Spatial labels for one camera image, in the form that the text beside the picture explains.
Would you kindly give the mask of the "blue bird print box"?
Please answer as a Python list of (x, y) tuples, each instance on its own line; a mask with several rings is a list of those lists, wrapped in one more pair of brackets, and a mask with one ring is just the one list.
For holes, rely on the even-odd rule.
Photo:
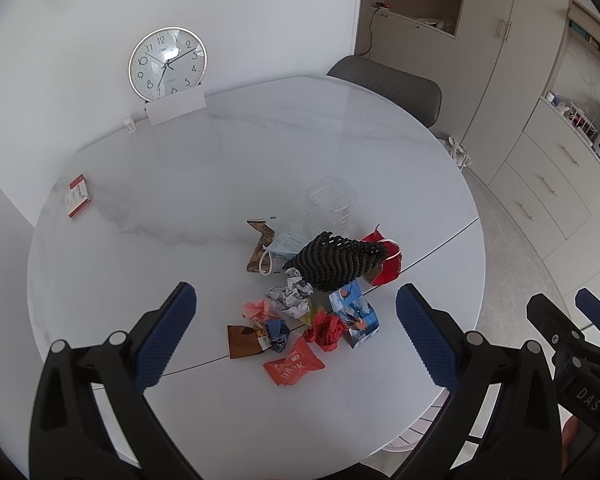
[(332, 312), (346, 326), (343, 336), (352, 349), (378, 332), (380, 323), (377, 314), (364, 297), (357, 281), (332, 292), (329, 301)]

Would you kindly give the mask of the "red torn paper bag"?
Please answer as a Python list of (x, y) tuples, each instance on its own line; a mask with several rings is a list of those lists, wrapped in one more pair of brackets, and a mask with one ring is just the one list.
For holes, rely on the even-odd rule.
[(402, 252), (397, 242), (385, 238), (379, 231), (379, 226), (363, 238), (363, 242), (374, 242), (384, 246), (387, 258), (373, 270), (364, 274), (364, 278), (372, 286), (379, 287), (396, 280), (402, 269)]

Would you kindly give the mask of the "red paper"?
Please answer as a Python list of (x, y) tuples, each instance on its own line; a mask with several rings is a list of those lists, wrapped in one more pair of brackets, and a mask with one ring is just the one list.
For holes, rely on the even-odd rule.
[(347, 331), (347, 325), (333, 313), (318, 312), (312, 320), (312, 325), (304, 331), (303, 338), (306, 342), (314, 342), (324, 352), (337, 349), (338, 342)]

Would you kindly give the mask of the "orange red snack packet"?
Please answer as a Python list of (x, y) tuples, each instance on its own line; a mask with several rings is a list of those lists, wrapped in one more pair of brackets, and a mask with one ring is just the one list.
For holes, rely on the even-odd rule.
[(309, 344), (300, 337), (286, 358), (266, 362), (263, 364), (263, 368), (276, 386), (292, 386), (304, 375), (324, 370), (325, 364), (315, 355)]

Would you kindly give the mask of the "pink paper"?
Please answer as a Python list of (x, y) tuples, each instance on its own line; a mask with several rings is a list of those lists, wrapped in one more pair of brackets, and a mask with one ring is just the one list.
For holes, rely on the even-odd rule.
[(272, 318), (278, 318), (277, 313), (267, 299), (256, 302), (246, 302), (242, 307), (242, 317), (248, 321), (263, 325)]

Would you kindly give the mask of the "dark blue wrapper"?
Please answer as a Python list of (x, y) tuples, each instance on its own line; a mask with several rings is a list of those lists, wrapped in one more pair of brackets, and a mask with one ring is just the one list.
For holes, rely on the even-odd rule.
[(264, 327), (268, 333), (270, 348), (277, 353), (282, 353), (286, 348), (290, 334), (286, 322), (281, 318), (268, 318), (264, 322)]

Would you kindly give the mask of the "black foam net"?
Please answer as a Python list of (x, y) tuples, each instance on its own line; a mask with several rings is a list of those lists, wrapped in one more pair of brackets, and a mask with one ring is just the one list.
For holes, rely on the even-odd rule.
[(351, 240), (332, 232), (321, 232), (283, 269), (296, 268), (314, 289), (321, 292), (334, 290), (364, 275), (387, 258), (379, 243)]

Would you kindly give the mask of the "grey white paper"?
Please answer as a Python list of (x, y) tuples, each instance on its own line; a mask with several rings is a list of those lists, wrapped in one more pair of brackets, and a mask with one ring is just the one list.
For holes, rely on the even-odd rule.
[(285, 274), (286, 284), (272, 287), (265, 298), (272, 302), (278, 312), (298, 320), (310, 313), (310, 298), (314, 289), (296, 268), (289, 268)]

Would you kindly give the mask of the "brown gold snack wrapper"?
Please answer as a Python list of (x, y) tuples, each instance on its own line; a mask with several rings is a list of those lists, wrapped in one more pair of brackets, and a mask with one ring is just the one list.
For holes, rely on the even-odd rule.
[(264, 219), (250, 219), (247, 221), (248, 226), (251, 226), (259, 233), (259, 239), (256, 247), (253, 249), (249, 261), (247, 263), (247, 271), (249, 273), (259, 273), (260, 260), (264, 255), (265, 248), (272, 243), (275, 237), (275, 231), (268, 225)]

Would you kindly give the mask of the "clear plastic container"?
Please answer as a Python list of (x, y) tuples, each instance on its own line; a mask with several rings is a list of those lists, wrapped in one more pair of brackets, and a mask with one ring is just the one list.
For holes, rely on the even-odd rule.
[(358, 192), (336, 177), (324, 177), (306, 190), (306, 232), (343, 234)]

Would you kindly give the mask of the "blue face mask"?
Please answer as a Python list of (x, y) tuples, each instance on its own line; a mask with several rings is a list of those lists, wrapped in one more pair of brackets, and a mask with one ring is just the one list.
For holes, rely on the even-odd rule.
[(274, 235), (268, 251), (284, 259), (291, 259), (308, 243), (309, 240), (302, 233), (285, 231)]

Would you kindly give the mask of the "white cloth bag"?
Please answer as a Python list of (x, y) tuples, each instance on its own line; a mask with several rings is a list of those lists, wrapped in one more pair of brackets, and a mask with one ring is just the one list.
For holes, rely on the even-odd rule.
[(441, 143), (459, 170), (463, 170), (472, 164), (472, 159), (468, 154), (468, 151), (466, 151), (466, 148), (464, 148), (454, 136), (447, 136), (445, 139), (441, 140)]

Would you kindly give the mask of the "small red box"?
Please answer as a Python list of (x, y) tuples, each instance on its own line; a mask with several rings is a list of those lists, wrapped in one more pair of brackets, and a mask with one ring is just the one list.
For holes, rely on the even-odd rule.
[(65, 196), (67, 216), (70, 219), (74, 218), (89, 203), (91, 196), (88, 194), (86, 179), (80, 174), (69, 184), (69, 191)]

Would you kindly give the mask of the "grey chair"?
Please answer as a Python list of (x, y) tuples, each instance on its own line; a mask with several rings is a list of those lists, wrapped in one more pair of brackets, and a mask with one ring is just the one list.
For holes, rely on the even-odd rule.
[(356, 55), (342, 58), (327, 75), (375, 92), (406, 110), (427, 128), (438, 120), (442, 91), (430, 79)]

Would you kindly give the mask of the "round white wall clock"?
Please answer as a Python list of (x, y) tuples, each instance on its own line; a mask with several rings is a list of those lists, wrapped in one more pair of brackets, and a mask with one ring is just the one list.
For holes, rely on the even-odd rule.
[(178, 26), (150, 32), (129, 59), (129, 83), (144, 102), (154, 102), (201, 84), (208, 65), (207, 49), (191, 30)]

